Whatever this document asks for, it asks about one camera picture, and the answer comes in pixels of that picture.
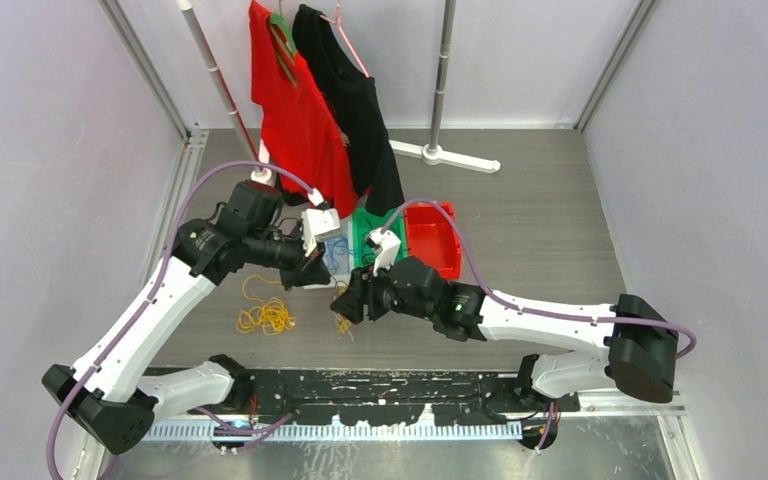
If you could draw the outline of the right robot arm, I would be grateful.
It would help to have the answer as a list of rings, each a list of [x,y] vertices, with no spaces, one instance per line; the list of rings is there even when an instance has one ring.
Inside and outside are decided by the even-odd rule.
[[[585,390],[614,387],[637,400],[672,401],[679,332],[643,298],[573,305],[484,291],[444,279],[407,257],[385,269],[359,267],[330,308],[350,322],[394,312],[425,320],[456,341],[524,341],[553,348],[524,358],[518,403],[537,411]]]

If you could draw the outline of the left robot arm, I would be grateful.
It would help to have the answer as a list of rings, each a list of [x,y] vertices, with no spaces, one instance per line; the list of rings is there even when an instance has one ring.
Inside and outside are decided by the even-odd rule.
[[[308,198],[310,208],[285,233],[277,218],[281,192],[246,180],[210,217],[179,226],[170,256],[114,326],[72,365],[54,364],[44,374],[44,387],[66,415],[109,453],[121,455],[167,418],[198,407],[249,408],[254,382],[227,355],[162,376],[146,370],[189,312],[247,264],[278,271],[286,289],[329,283],[324,240],[339,230],[340,220],[318,191]]]

